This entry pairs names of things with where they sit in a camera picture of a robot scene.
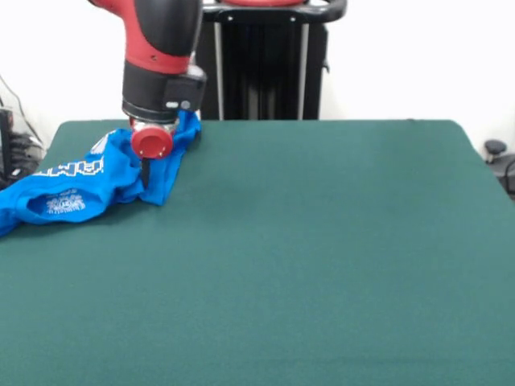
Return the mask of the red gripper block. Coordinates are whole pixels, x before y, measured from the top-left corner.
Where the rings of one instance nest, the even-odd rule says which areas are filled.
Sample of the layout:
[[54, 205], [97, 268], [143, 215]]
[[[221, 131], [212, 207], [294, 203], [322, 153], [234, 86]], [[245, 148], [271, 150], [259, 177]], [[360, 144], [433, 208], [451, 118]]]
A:
[[169, 122], [155, 122], [130, 117], [129, 123], [131, 148], [141, 159], [140, 177], [143, 187], [148, 188], [150, 159], [165, 158], [173, 150], [173, 136], [179, 127], [179, 118]]

